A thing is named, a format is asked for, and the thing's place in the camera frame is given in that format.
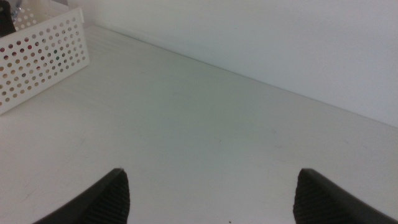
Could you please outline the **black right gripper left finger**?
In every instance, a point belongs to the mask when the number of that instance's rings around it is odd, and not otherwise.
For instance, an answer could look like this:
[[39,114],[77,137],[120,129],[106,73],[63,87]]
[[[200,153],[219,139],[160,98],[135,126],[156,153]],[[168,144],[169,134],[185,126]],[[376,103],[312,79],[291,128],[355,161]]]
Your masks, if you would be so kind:
[[124,169],[117,168],[35,224],[126,224],[129,211],[128,177]]

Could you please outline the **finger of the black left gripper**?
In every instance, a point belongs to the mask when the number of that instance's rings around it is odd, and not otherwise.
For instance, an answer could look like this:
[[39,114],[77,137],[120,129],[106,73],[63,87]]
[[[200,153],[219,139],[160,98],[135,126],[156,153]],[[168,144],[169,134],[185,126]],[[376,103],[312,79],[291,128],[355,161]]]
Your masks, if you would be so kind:
[[8,1],[1,0],[0,35],[5,37],[16,31],[12,21],[11,5]]

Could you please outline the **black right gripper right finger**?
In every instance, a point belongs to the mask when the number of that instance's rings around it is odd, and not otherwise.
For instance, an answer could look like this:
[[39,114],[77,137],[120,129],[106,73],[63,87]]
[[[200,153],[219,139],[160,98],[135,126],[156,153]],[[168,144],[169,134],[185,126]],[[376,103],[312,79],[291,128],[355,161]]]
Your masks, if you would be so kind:
[[293,214],[302,224],[397,224],[314,169],[298,174]]

